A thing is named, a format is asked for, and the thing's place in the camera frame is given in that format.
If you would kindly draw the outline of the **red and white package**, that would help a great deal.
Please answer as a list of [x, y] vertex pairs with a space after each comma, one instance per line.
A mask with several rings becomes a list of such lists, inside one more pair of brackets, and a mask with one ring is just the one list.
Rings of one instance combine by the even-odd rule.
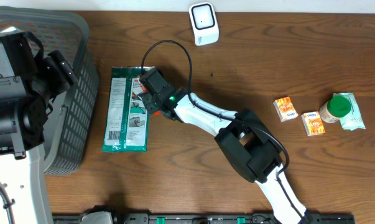
[[160, 114], [159, 107], [156, 105], [153, 94], [149, 91], [148, 87], [139, 80], [143, 92], [139, 95], [142, 98], [142, 102], [147, 110], [148, 114], [158, 115]]

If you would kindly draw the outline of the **dark green package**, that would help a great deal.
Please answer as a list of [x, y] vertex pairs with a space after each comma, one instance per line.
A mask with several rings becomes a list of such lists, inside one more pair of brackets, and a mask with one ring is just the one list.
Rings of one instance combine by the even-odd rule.
[[149, 114], [140, 67], [113, 67], [103, 152], [146, 152]]

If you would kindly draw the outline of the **orange tissue pack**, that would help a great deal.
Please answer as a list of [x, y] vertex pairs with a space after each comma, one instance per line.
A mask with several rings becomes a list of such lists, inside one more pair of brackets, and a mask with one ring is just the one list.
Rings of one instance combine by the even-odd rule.
[[325, 133], [319, 112], [308, 112], [301, 115], [307, 136], [316, 136]]
[[295, 119], [299, 115], [289, 96], [276, 99], [273, 104], [281, 122]]

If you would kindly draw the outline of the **green lidded small jar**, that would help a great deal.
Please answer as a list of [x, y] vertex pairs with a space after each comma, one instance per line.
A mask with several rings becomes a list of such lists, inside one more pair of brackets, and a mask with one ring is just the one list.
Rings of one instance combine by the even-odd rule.
[[319, 110], [320, 118], [326, 123], [335, 123], [351, 111], [350, 101], [341, 95], [333, 96]]

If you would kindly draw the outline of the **mint green wipes packet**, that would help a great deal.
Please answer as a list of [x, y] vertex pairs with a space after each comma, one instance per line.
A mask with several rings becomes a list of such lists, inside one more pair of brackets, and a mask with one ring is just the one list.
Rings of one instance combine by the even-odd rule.
[[351, 111], [340, 119], [341, 127], [344, 130], [366, 129], [359, 106], [353, 93], [334, 93], [333, 96], [343, 96], [351, 103]]

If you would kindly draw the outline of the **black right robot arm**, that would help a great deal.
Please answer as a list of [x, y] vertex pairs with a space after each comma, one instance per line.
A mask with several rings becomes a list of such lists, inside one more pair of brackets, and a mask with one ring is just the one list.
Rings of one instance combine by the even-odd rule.
[[279, 223], [313, 220], [285, 176], [289, 164], [285, 147], [253, 111], [224, 110], [188, 90], [177, 90], [155, 67], [143, 70], [139, 81], [146, 89], [142, 99], [148, 113], [159, 111], [168, 119], [211, 134], [233, 169], [259, 186]]

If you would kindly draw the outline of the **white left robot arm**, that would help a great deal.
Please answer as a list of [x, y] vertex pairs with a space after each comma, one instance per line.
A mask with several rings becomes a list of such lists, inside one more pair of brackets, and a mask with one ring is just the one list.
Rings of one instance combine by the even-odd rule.
[[28, 31], [0, 31], [0, 223], [52, 223], [44, 177], [44, 126], [78, 75]]

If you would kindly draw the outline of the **white barcode scanner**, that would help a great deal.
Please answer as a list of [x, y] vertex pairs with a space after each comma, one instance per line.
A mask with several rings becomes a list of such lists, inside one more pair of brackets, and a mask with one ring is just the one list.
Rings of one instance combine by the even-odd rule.
[[193, 4], [188, 12], [195, 45], [203, 46], [217, 42], [220, 30], [213, 5], [209, 2]]

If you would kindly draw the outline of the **grey plastic mesh basket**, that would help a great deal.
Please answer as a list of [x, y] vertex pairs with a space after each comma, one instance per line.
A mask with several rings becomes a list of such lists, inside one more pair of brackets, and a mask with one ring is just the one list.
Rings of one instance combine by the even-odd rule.
[[45, 173], [68, 175], [82, 162], [99, 86], [87, 42], [90, 28], [78, 14], [0, 6], [0, 31], [15, 27], [32, 32], [45, 53], [59, 50], [78, 82], [51, 103], [44, 125]]

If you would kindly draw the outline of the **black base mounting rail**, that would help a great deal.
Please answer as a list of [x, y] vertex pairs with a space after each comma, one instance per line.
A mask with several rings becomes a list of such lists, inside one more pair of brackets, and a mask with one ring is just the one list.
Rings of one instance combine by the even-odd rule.
[[95, 206], [80, 215], [54, 215], [60, 223], [114, 223], [114, 224], [242, 224], [279, 223], [271, 213], [175, 215], [150, 213], [119, 213], [106, 206]]

